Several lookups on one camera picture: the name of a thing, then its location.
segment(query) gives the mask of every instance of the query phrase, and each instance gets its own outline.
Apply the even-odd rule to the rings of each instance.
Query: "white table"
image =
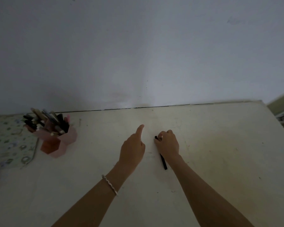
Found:
[[[0,226],[51,226],[114,166],[140,124],[144,158],[101,226],[199,226],[153,138],[172,129],[180,154],[256,227],[284,227],[284,129],[261,102],[70,113],[78,131],[67,153],[39,150],[0,175]]]

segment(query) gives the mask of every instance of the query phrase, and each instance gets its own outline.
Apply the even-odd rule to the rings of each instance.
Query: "person's left hand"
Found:
[[[136,133],[132,134],[121,147],[119,164],[126,169],[129,175],[141,162],[145,152],[145,144],[141,141],[143,128],[144,125],[140,125]]]

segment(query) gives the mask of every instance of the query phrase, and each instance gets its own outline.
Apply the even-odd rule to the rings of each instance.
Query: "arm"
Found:
[[[160,154],[177,176],[201,227],[253,227],[234,206],[202,180],[179,155],[179,144],[172,130],[162,131],[154,140]]]
[[[119,161],[106,175],[107,180],[119,191],[143,158],[145,145],[141,142],[144,125],[138,127],[122,145]],[[102,179],[76,204],[74,204],[52,227],[99,226],[108,207],[115,198],[110,185]]]

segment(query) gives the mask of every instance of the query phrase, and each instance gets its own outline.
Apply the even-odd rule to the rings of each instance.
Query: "pencil cup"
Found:
[[[58,158],[64,155],[69,144],[77,140],[77,132],[73,126],[69,126],[68,132],[60,136],[51,136],[50,133],[54,130],[54,125],[47,120],[45,128],[49,130],[38,130],[33,134],[43,140],[41,151],[53,158]]]

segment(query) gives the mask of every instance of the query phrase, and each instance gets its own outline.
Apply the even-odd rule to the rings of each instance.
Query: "bracelet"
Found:
[[[107,183],[110,185],[110,187],[113,189],[114,193],[116,194],[116,196],[118,197],[118,193],[115,190],[115,188],[113,187],[113,185],[107,180],[107,178],[104,176],[104,174],[102,174],[102,178],[105,179],[105,181],[107,181]]]

